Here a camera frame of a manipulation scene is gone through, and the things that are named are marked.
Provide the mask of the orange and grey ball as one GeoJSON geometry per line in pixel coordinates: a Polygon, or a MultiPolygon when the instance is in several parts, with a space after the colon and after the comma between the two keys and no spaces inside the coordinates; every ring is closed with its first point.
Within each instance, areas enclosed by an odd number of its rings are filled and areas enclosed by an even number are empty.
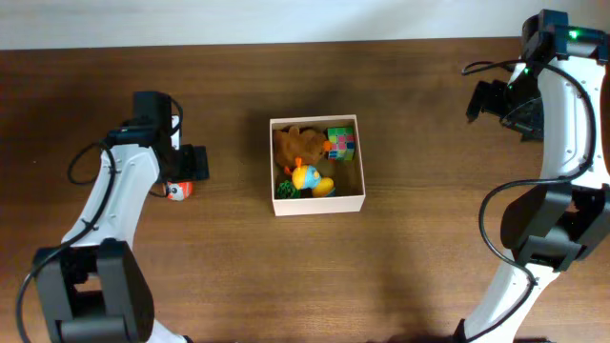
{"type": "Polygon", "coordinates": [[[193,192],[193,183],[191,181],[166,184],[166,197],[172,201],[184,201],[193,192]]]}

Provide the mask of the brown plush animal toy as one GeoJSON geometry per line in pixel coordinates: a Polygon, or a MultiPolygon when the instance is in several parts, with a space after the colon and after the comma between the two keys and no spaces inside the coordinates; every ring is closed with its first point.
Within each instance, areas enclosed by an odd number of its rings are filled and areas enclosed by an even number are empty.
{"type": "Polygon", "coordinates": [[[298,126],[274,130],[272,138],[274,161],[282,168],[295,168],[297,158],[305,165],[315,165],[332,147],[324,133],[314,129],[302,131],[298,126]]]}

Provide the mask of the multicolour puzzle cube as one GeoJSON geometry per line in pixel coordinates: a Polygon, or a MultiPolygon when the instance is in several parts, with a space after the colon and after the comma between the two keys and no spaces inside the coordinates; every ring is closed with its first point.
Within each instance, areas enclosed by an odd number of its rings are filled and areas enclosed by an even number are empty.
{"type": "Polygon", "coordinates": [[[356,139],[353,127],[335,127],[327,130],[330,142],[328,158],[330,160],[353,160],[356,154],[356,139]]]}

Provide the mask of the green round disc toy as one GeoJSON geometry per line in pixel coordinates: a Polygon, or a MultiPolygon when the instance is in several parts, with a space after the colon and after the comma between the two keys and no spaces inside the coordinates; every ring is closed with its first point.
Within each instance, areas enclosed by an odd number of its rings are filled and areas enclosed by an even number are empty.
{"type": "Polygon", "coordinates": [[[292,181],[285,180],[276,187],[275,197],[277,199],[297,199],[301,197],[301,192],[292,181]]]}

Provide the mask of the orange and blue duck toy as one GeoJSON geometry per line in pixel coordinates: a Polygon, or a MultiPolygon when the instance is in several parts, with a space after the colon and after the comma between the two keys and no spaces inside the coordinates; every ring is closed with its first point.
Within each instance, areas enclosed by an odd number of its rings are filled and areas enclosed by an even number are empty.
{"type": "Polygon", "coordinates": [[[323,176],[316,167],[307,165],[301,157],[295,159],[295,167],[286,167],[284,172],[290,176],[298,191],[309,190],[314,198],[331,197],[336,194],[335,181],[323,176]]]}

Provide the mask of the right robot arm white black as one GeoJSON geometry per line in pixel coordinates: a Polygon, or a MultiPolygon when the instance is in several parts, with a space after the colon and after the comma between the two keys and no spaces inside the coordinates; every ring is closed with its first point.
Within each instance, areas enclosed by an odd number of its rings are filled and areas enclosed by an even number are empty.
{"type": "Polygon", "coordinates": [[[600,93],[608,35],[541,10],[522,27],[517,59],[501,63],[508,81],[479,82],[466,115],[484,112],[543,145],[541,172],[522,179],[506,208],[498,270],[476,309],[460,320],[456,342],[513,342],[543,290],[586,258],[609,233],[609,173],[603,154],[600,93]]]}

